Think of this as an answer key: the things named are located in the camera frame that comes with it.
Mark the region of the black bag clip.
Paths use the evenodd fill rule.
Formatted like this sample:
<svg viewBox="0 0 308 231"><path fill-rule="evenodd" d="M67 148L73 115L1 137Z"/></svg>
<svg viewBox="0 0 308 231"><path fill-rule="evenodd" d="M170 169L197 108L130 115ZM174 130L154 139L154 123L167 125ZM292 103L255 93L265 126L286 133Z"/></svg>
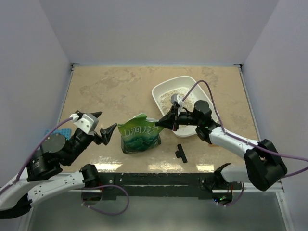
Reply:
<svg viewBox="0 0 308 231"><path fill-rule="evenodd" d="M184 152L183 147L182 147L181 144L177 145L177 150L175 151L175 155L176 155L177 158L181 158L183 163L187 163L188 162L188 160L186 158L186 155L185 155L185 152Z"/></svg>

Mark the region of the green litter bag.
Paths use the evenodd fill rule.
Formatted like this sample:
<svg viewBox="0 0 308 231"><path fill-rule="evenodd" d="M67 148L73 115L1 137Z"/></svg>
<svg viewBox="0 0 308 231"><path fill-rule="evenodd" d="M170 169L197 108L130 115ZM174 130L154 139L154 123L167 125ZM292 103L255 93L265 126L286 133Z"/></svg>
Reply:
<svg viewBox="0 0 308 231"><path fill-rule="evenodd" d="M122 152L135 154L159 146L161 144L160 132L164 128L157 126L157 121L146 114L139 114L124 124L118 124Z"/></svg>

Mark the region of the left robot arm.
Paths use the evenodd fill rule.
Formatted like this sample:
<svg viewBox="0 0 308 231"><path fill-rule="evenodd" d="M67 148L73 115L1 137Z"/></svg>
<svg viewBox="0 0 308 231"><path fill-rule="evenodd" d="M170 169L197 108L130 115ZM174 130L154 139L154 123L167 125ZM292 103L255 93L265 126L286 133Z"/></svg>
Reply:
<svg viewBox="0 0 308 231"><path fill-rule="evenodd" d="M51 178L62 172L63 166L70 166L91 143L107 145L117 127L112 124L99 133L95 131L102 113L74 112L60 122L73 122L76 126L71 138L51 129L36 146L19 172L0 189L0 218L13 219L28 213L39 202L63 192L101 185L98 170L93 164L86 164L76 172L58 180Z"/></svg>

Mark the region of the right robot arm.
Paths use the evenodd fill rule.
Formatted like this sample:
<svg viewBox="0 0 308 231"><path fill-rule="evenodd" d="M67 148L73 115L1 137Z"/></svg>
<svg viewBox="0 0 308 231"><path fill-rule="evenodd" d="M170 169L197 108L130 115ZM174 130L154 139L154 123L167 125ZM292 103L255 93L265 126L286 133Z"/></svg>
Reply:
<svg viewBox="0 0 308 231"><path fill-rule="evenodd" d="M250 140L227 132L212 119L212 111L206 101L197 101L191 112L187 109L179 111L175 104L156 122L156 126L173 131L180 125L195 126L199 139L244 160L242 166L224 164L215 171L214 183L220 189L226 189L232 182L241 182L251 183L264 192L287 174L287 167L271 141Z"/></svg>

